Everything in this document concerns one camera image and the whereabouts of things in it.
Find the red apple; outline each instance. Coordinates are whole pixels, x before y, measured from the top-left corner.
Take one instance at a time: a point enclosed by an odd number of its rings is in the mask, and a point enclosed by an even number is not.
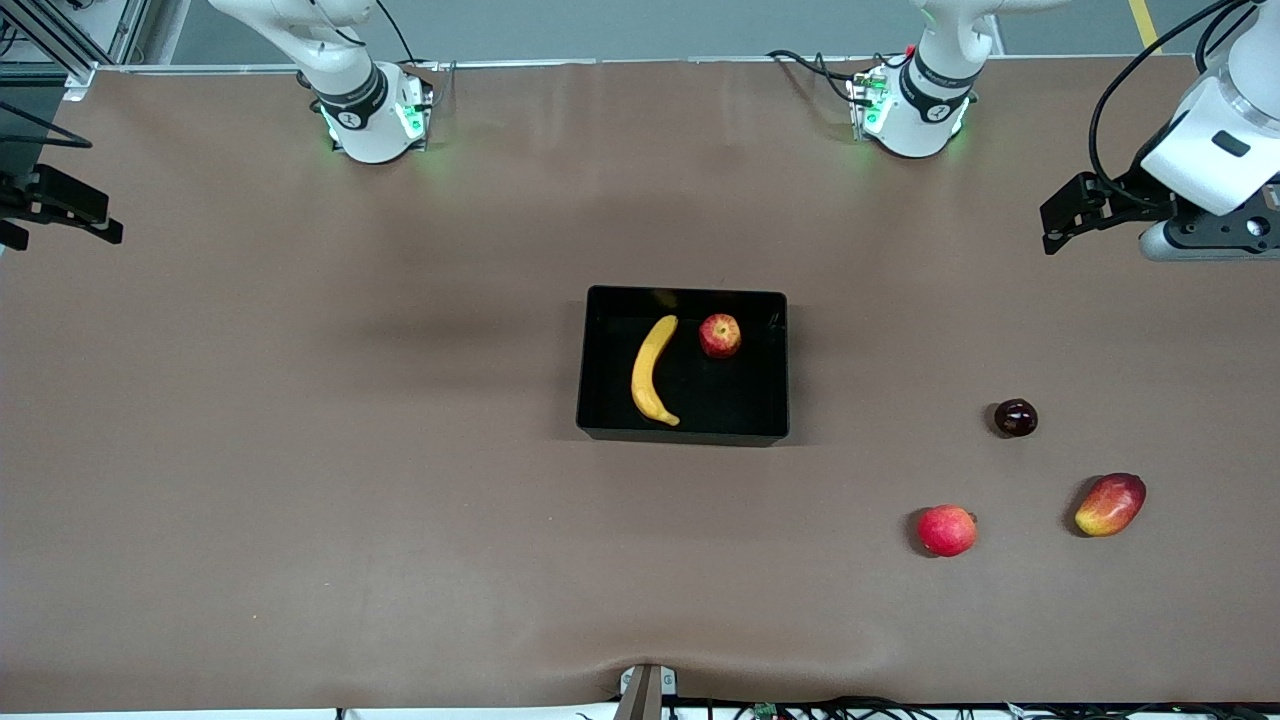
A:
[[[698,340],[703,343],[703,352],[712,357],[732,357],[737,348],[742,346],[742,331],[737,327],[733,315],[717,313],[703,320],[698,328]]]
[[[1138,475],[1114,473],[1098,478],[1075,511],[1075,524],[1091,537],[1114,536],[1129,527],[1146,500],[1147,486]]]
[[[959,505],[940,505],[920,514],[915,524],[920,542],[934,555],[955,557],[978,541],[978,523]]]

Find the black plastic box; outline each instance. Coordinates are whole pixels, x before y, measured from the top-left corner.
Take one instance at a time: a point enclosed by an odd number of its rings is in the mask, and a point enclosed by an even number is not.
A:
[[[742,346],[708,357],[698,328],[709,315],[733,315]],[[631,368],[654,323],[680,325],[654,369],[654,386],[680,418],[649,420],[631,400]],[[781,292],[595,286],[586,292],[577,427],[596,439],[763,447],[787,436],[787,299]]]

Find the black cable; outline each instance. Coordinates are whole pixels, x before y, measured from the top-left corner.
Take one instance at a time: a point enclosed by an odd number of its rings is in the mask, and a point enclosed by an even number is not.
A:
[[[842,708],[865,708],[870,711],[867,715],[858,716],[856,720],[868,720],[877,715],[884,715],[891,720],[902,720],[901,716],[893,712],[895,710],[905,712],[910,720],[919,720],[916,716],[925,717],[927,720],[938,720],[925,710],[883,697],[841,697],[836,698],[835,702]]]
[[[346,40],[347,42],[355,45],[356,47],[369,46],[369,44],[365,42],[364,40],[356,40],[355,37],[351,37],[349,35],[342,32],[340,29],[338,29],[338,26],[329,26],[329,29],[334,31],[335,33],[338,33],[338,37]]]
[[[364,40],[356,40],[355,37],[351,37],[349,35],[342,32],[342,28],[339,28],[338,24],[333,22],[333,18],[329,17],[329,13],[324,9],[323,5],[316,3],[316,0],[310,0],[310,3],[320,13],[320,17],[324,18],[324,22],[329,23],[329,29],[335,32],[338,37],[346,40],[347,42],[355,45],[356,47],[366,47],[369,45]]]
[[[1111,85],[1108,85],[1107,88],[1102,92],[1102,97],[1098,99],[1098,104],[1093,108],[1093,118],[1089,120],[1089,164],[1093,167],[1093,174],[1096,174],[1098,177],[1098,182],[1101,182],[1103,186],[1106,186],[1114,193],[1120,195],[1121,197],[1125,197],[1125,199],[1130,200],[1132,202],[1135,202],[1135,204],[1138,204],[1138,205],[1140,205],[1143,208],[1156,208],[1157,206],[1156,202],[1152,202],[1149,200],[1144,200],[1142,197],[1138,197],[1137,195],[1134,195],[1134,193],[1129,192],[1128,190],[1120,187],[1120,184],[1116,183],[1114,179],[1111,179],[1111,177],[1107,176],[1106,170],[1102,169],[1102,159],[1098,156],[1098,122],[1102,119],[1102,110],[1103,110],[1103,108],[1106,108],[1107,100],[1111,99],[1111,96],[1120,87],[1120,85],[1125,79],[1128,79],[1129,76],[1132,76],[1135,69],[1138,69],[1138,65],[1140,65],[1143,63],[1143,60],[1146,60],[1147,58],[1149,58],[1162,45],[1165,45],[1170,40],[1178,37],[1179,35],[1187,32],[1187,28],[1194,26],[1196,23],[1203,20],[1204,18],[1207,18],[1207,17],[1215,14],[1215,13],[1221,12],[1224,8],[1240,6],[1240,5],[1243,5],[1244,3],[1248,3],[1248,1],[1249,0],[1217,0],[1217,1],[1215,1],[1213,4],[1211,4],[1207,8],[1199,10],[1194,15],[1192,15],[1192,17],[1187,18],[1185,20],[1178,23],[1176,27],[1174,27],[1172,29],[1170,29],[1165,35],[1161,35],[1158,38],[1156,38],[1156,41],[1152,42],[1149,46],[1144,47],[1142,50],[1142,53],[1138,53],[1138,55],[1134,56],[1134,59],[1130,60],[1129,64],[1125,65],[1125,68],[1123,70],[1120,70],[1120,74],[1117,74],[1115,77],[1115,79],[1111,81]]]
[[[1208,54],[1212,53],[1213,50],[1216,50],[1217,46],[1221,45],[1224,40],[1226,40],[1228,37],[1230,37],[1231,33],[1235,32],[1235,29],[1238,27],[1240,27],[1240,24],[1244,20],[1249,19],[1249,15],[1252,15],[1254,12],[1257,12],[1258,6],[1257,6],[1257,4],[1254,4],[1252,8],[1249,8],[1243,15],[1240,15],[1235,20],[1234,24],[1231,24],[1231,27],[1225,33],[1222,33],[1221,37],[1219,37],[1216,41],[1213,41],[1213,44],[1211,46],[1210,45],[1210,40],[1212,40],[1213,35],[1217,32],[1219,26],[1221,26],[1224,22],[1226,22],[1226,18],[1231,17],[1231,13],[1234,13],[1238,9],[1239,9],[1239,6],[1234,6],[1234,8],[1228,8],[1228,9],[1222,10],[1221,13],[1219,13],[1217,15],[1215,15],[1213,19],[1210,20],[1208,24],[1204,27],[1204,32],[1201,33],[1199,40],[1196,42],[1194,58],[1196,58],[1196,69],[1197,70],[1199,70],[1199,72],[1203,73],[1206,69],[1208,69],[1208,65],[1207,65]]]
[[[396,37],[401,38],[401,47],[404,49],[404,59],[401,60],[401,63],[425,63],[426,60],[413,55],[413,51],[410,50],[408,41],[404,40],[404,33],[401,32],[399,29],[399,23],[397,23],[396,18],[392,17],[392,13],[390,10],[387,9],[387,5],[383,5],[383,0],[378,0],[378,9],[380,9],[383,14],[387,15],[387,22],[389,22],[392,24],[392,29],[396,31]]]
[[[891,68],[891,69],[896,70],[897,68],[901,68],[908,61],[910,61],[911,58],[908,56],[908,55],[902,55],[902,60],[900,63],[890,63],[888,58],[886,58],[884,55],[882,55],[879,53],[876,53],[874,55],[872,55],[872,59],[876,60],[876,61],[878,61],[878,63],[881,63],[882,65],[884,65],[887,68]]]
[[[831,68],[827,67],[827,60],[822,56],[822,53],[814,55],[813,59],[817,60],[818,65],[822,68],[822,74],[823,77],[827,78],[827,85],[831,86],[831,91],[835,92],[841,100],[852,105],[861,105],[863,108],[872,106],[869,100],[855,99],[850,96],[847,92],[845,92],[838,85],[836,85],[836,78],[835,76],[832,76]]]
[[[790,50],[774,50],[773,53],[769,53],[767,56],[768,58],[773,58],[774,60],[777,60],[778,58],[787,58],[788,60],[795,60],[796,63],[799,63],[801,67],[804,67],[804,69],[809,70],[810,73],[815,73],[815,74],[819,74],[819,76],[824,74],[822,72],[822,68],[819,68],[818,65],[810,63],[809,60],[805,60],[804,58],[801,58],[800,55],[797,55],[797,54],[795,54],[795,53],[792,53]],[[822,58],[822,53],[819,53],[817,55],[815,60],[818,58]],[[836,79],[854,79],[854,76],[851,76],[851,74],[844,74],[844,73],[831,73],[831,77],[833,77]]]
[[[1125,710],[1108,711],[1105,707],[1084,706],[1083,710],[1076,708],[1061,708],[1052,705],[1029,705],[1024,708],[1043,708],[1046,714],[1027,715],[1025,720],[1130,720],[1133,715],[1139,712],[1192,712],[1198,715],[1210,715],[1216,720],[1235,720],[1234,714],[1228,712],[1220,707],[1213,707],[1208,705],[1199,703],[1160,703],[1152,702],[1147,705],[1139,705],[1135,707],[1129,707]]]
[[[0,100],[0,110],[8,110],[14,115],[18,115],[19,118],[23,118],[24,120],[29,120],[45,129],[50,129],[59,135],[65,136],[65,137],[40,137],[36,135],[0,135],[0,142],[29,142],[33,145],[56,145],[59,147],[82,147],[84,150],[93,147],[92,142],[84,140],[83,137],[76,135],[74,132],[63,129],[42,118],[37,118],[36,115],[32,115],[31,113],[23,110],[22,108],[14,108],[13,105],[5,102],[4,100]]]
[[[1254,0],[1253,6],[1251,6],[1248,10],[1244,12],[1244,14],[1236,18],[1235,22],[1231,23],[1231,27],[1226,28],[1226,32],[1219,36],[1219,38],[1215,40],[1213,42],[1208,42],[1208,38],[1213,35],[1213,31],[1217,29],[1217,26],[1221,24],[1222,20],[1230,14],[1230,10],[1224,10],[1222,13],[1220,13],[1216,18],[1213,18],[1213,22],[1211,22],[1210,26],[1204,28],[1204,32],[1201,35],[1199,42],[1196,45],[1196,67],[1199,69],[1199,72],[1203,73],[1206,69],[1208,69],[1206,64],[1208,60],[1208,55],[1215,50],[1217,50],[1220,45],[1226,42],[1226,38],[1231,37],[1231,33],[1239,29],[1239,27],[1244,24],[1245,20],[1253,17],[1253,13],[1258,12],[1260,1],[1261,0]]]
[[[9,24],[6,18],[0,18],[0,42],[5,44],[4,49],[0,50],[0,58],[4,58],[13,50],[13,44],[18,41],[18,28]]]
[[[827,60],[826,60],[826,58],[822,56],[822,53],[818,53],[817,55],[813,56],[813,59],[814,59],[813,63],[810,63],[809,60],[805,60],[804,58],[801,58],[800,55],[797,55],[797,54],[795,54],[795,53],[792,53],[790,50],[774,50],[773,53],[769,53],[768,56],[773,58],[774,60],[777,60],[778,58],[788,58],[791,60],[795,60],[804,69],[827,78],[827,85],[831,86],[831,91],[835,92],[837,96],[840,96],[840,99],[844,100],[845,102],[851,102],[854,105],[860,105],[863,108],[869,108],[870,106],[870,101],[863,100],[860,97],[851,97],[838,85],[836,85],[837,79],[842,81],[842,82],[847,82],[847,81],[854,79],[854,76],[852,74],[846,74],[846,73],[833,72],[831,68],[827,67]]]

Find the robotic arm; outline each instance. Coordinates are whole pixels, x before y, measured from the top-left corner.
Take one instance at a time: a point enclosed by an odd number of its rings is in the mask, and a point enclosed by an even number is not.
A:
[[[911,0],[924,14],[924,36],[908,55],[873,68],[852,96],[860,136],[906,158],[942,150],[960,132],[970,90],[995,44],[988,17],[1036,13],[1069,0]]]
[[[351,28],[369,20],[372,0],[209,1],[297,63],[334,142],[352,159],[385,163],[425,143],[430,91],[398,65],[374,63]]]
[[[1155,222],[1152,260],[1280,259],[1280,0],[1253,3],[1253,24],[1212,56],[1172,119],[1107,182],[1080,173],[1041,206],[1044,252],[1076,234]]]

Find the yellow banana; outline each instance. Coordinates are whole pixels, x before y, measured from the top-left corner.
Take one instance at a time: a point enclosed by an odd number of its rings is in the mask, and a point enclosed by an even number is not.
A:
[[[667,423],[671,427],[678,425],[680,418],[667,413],[658,397],[658,391],[653,388],[653,366],[658,363],[662,351],[667,348],[667,343],[671,342],[671,336],[676,334],[676,324],[675,315],[667,315],[658,320],[640,345],[635,368],[631,369],[631,400],[635,401],[636,407],[645,418]]]

